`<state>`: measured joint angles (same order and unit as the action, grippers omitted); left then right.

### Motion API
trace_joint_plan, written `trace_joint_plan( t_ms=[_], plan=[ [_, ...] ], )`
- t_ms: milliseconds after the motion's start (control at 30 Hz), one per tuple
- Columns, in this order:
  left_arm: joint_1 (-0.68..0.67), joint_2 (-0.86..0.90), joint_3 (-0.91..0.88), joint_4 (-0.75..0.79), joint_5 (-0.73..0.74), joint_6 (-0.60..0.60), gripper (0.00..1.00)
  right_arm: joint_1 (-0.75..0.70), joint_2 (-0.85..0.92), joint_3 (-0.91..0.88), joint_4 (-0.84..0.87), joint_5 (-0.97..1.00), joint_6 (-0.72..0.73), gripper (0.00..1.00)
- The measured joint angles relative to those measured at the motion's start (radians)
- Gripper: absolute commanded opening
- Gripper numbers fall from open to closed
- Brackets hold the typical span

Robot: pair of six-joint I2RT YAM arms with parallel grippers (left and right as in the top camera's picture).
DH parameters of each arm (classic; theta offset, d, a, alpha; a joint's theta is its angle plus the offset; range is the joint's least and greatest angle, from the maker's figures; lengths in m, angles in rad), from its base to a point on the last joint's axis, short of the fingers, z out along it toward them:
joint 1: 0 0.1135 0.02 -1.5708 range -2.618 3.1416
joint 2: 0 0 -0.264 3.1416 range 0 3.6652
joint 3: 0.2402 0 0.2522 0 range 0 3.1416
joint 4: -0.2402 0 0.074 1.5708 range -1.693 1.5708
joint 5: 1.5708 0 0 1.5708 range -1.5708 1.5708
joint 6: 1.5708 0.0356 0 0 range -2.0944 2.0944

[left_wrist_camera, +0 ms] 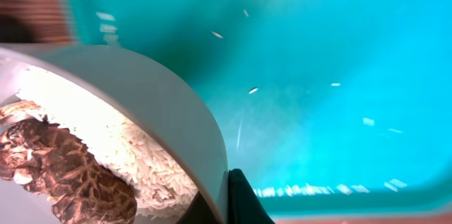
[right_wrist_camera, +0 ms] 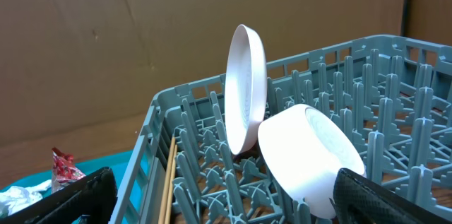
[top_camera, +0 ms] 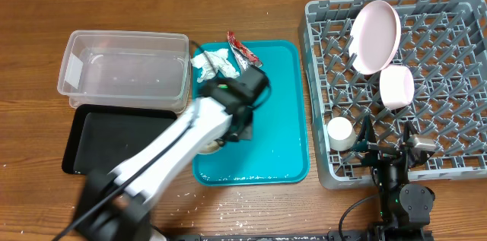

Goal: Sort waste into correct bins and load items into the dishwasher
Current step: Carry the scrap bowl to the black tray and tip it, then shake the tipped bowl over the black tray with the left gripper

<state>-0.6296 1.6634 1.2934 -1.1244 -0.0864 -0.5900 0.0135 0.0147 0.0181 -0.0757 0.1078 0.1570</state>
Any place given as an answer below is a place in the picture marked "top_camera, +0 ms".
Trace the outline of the white tissue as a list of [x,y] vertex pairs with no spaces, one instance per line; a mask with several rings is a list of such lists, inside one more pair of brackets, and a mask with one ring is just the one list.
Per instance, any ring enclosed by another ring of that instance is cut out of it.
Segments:
[[225,78],[237,78],[240,73],[228,61],[228,49],[219,49],[217,51],[204,51],[195,55],[191,59],[193,67],[200,69],[200,76],[197,78],[198,83],[213,79],[218,73],[223,74]]

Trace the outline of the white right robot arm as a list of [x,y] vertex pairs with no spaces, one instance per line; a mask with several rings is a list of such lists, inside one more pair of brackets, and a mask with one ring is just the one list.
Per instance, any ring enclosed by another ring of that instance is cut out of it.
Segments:
[[[435,193],[429,187],[413,184],[409,170],[426,163],[435,153],[433,139],[422,136],[410,122],[403,126],[402,142],[394,147],[377,143],[373,124],[365,116],[351,150],[364,154],[361,165],[371,169],[377,193],[350,206],[340,217],[338,240],[433,240],[433,233],[424,227],[430,224]],[[344,231],[346,216],[368,200],[380,201],[381,221],[364,231]]]

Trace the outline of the small pink bowl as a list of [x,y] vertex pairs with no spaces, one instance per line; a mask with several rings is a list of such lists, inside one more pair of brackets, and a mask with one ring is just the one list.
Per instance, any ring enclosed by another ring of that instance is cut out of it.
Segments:
[[414,96],[412,72],[403,65],[388,65],[380,73],[380,98],[388,109],[408,106]]

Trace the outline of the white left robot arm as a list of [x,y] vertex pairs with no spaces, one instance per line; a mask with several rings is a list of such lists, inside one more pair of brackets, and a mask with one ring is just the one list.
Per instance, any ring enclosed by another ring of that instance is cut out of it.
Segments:
[[204,83],[190,108],[135,156],[110,171],[94,169],[72,222],[56,239],[76,231],[86,240],[163,240],[151,224],[151,209],[181,170],[212,144],[237,142],[270,91],[266,73],[248,66],[237,78]]

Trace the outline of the red foil wrapper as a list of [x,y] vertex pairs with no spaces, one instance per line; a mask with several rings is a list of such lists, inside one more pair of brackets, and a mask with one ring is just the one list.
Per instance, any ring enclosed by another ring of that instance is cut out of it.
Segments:
[[263,66],[260,59],[249,48],[242,44],[241,41],[235,38],[234,32],[228,31],[227,39],[241,72],[247,70],[251,65],[254,65],[257,68]]

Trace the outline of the grey bowl with rice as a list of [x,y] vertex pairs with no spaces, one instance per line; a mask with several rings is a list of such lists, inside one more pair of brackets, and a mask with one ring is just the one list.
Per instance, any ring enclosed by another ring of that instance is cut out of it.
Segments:
[[213,154],[225,146],[226,142],[221,139],[216,139],[210,143],[208,143],[205,147],[203,147],[199,154]]

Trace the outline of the large pink plate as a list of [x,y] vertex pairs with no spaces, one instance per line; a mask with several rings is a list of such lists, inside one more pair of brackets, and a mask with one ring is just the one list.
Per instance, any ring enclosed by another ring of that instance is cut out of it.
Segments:
[[376,0],[364,6],[350,32],[353,68],[363,75],[386,68],[399,47],[400,31],[399,15],[389,3]]

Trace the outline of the white paper cup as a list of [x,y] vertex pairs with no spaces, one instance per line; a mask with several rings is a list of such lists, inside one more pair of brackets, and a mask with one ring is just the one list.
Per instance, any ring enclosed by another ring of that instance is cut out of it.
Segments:
[[345,117],[335,117],[327,124],[329,146],[335,151],[347,151],[356,140],[355,130]]

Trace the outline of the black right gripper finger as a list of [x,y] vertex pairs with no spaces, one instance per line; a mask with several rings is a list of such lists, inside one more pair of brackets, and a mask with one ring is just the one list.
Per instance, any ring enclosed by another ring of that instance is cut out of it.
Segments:
[[372,146],[377,146],[377,139],[374,132],[374,127],[369,115],[363,118],[361,129],[358,136],[350,148],[352,152],[365,153],[368,152]]
[[403,144],[408,146],[415,145],[415,139],[418,137],[418,132],[411,121],[407,121],[404,124],[403,129]]

